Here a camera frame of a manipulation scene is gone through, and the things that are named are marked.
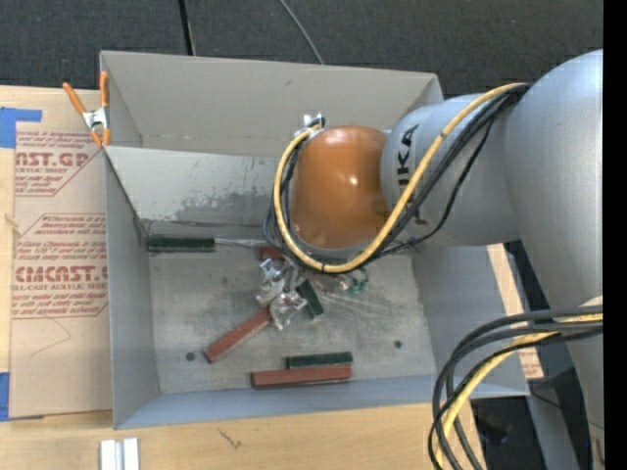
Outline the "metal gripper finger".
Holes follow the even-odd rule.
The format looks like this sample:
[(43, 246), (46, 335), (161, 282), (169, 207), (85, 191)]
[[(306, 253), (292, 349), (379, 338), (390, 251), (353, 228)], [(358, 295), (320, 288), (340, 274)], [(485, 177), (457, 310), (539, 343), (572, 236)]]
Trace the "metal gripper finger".
[(260, 270), (257, 303), (267, 306), (283, 292), (286, 269), (283, 265), (275, 264), (271, 258), (266, 258), (261, 262)]
[(269, 305), (273, 325), (278, 330), (284, 330), (291, 318), (307, 305), (308, 301), (296, 290), (282, 292)]

